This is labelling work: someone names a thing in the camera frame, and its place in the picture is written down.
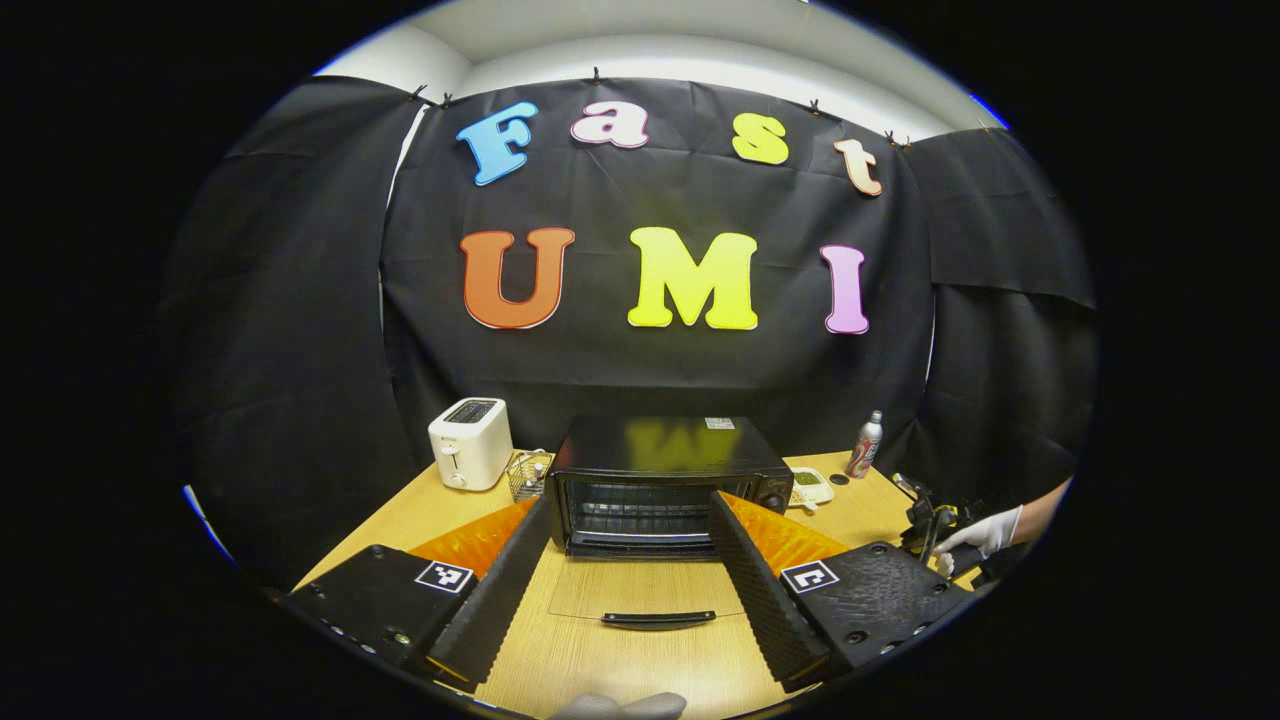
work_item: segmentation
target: ceiling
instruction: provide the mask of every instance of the ceiling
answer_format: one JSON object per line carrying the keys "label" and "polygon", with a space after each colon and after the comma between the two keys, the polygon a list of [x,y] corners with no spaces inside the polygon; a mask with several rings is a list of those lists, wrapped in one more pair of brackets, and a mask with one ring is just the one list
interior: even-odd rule
{"label": "ceiling", "polygon": [[691,35],[822,63],[876,83],[956,127],[977,127],[969,94],[937,68],[838,10],[800,0],[454,0],[407,20],[467,60],[611,35]]}

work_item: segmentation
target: toaster oven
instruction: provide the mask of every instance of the toaster oven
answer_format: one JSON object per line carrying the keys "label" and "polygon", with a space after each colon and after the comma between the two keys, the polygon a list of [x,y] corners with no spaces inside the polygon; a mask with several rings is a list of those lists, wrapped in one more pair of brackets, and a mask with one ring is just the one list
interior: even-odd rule
{"label": "toaster oven", "polygon": [[746,418],[580,415],[547,471],[567,555],[714,559],[712,493],[786,511],[795,477]]}

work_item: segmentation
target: white toaster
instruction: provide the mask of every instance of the white toaster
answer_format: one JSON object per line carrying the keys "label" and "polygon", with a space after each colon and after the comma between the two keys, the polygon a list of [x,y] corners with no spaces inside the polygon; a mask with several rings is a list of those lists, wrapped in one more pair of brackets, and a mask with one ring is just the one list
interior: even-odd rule
{"label": "white toaster", "polygon": [[451,488],[486,491],[511,460],[507,404],[494,397],[465,397],[426,428],[440,480]]}

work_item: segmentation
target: black curtain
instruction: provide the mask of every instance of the black curtain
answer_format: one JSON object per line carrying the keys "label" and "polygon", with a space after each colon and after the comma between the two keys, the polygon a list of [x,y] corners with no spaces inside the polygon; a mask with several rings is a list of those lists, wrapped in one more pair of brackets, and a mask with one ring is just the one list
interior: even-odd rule
{"label": "black curtain", "polygon": [[[622,100],[648,110],[637,149],[573,140],[582,108]],[[516,102],[538,114],[513,147],[527,163],[476,186],[458,131]],[[781,165],[741,159],[733,118],[756,113],[786,128]],[[833,143],[858,138],[878,164],[879,197],[859,192]],[[388,354],[417,456],[426,425],[463,396],[508,402],[517,446],[554,450],[579,413],[746,415],[783,455],[849,448],[872,410],[901,434],[924,388],[932,287],[919,192],[899,149],[879,133],[815,117],[776,97],[701,83],[605,78],[513,87],[426,111],[396,181],[383,278]],[[634,229],[675,229],[695,261],[724,232],[753,237],[753,331],[678,318],[666,328],[627,322],[640,287]],[[534,290],[538,228],[568,228],[559,307],[545,323],[499,331],[463,307],[461,240],[503,231],[502,290]],[[861,299],[870,328],[833,334],[824,245],[865,255]],[[675,311],[672,300],[667,306]],[[708,300],[704,313],[709,310]]]}
{"label": "black curtain", "polygon": [[1001,129],[906,150],[937,288],[933,361],[897,468],[989,511],[1075,471],[1093,411],[1098,319],[1083,242]]}
{"label": "black curtain", "polygon": [[183,477],[242,569],[293,584],[413,478],[378,256],[419,101],[312,78],[207,179],[159,307]]}
{"label": "black curtain", "polygon": [[[649,142],[572,138],[602,100],[645,108]],[[527,163],[476,186],[458,131],[520,101],[539,109],[515,149]],[[575,414],[616,413],[748,415],[782,455],[828,452],[878,409],[882,471],[992,509],[1074,470],[1094,302],[1065,210],[1007,132],[902,146],[753,92],[541,83],[428,108],[388,208],[421,106],[367,81],[310,79],[228,154],[175,243],[160,320],[182,459],[232,555],[269,584],[292,587],[429,465],[426,425],[465,396],[507,400],[516,445],[548,450]],[[785,126],[786,161],[735,152],[740,113]],[[879,196],[854,187],[844,138],[876,156]],[[719,233],[753,237],[758,327],[630,325],[630,234],[649,225],[675,229],[695,261]],[[576,236],[556,314],[521,331],[471,318],[460,241],[512,233],[502,291],[521,301],[526,236],[553,227]],[[826,245],[865,256],[863,334],[824,327]]]}

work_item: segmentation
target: oven door handle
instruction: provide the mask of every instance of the oven door handle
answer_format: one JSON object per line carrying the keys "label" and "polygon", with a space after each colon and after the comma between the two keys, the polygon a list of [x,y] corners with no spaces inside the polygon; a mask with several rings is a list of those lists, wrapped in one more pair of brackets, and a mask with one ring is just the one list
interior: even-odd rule
{"label": "oven door handle", "polygon": [[677,630],[680,628],[692,628],[716,619],[716,612],[659,612],[659,614],[626,614],[605,612],[600,621],[605,625],[622,628],[625,630]]}

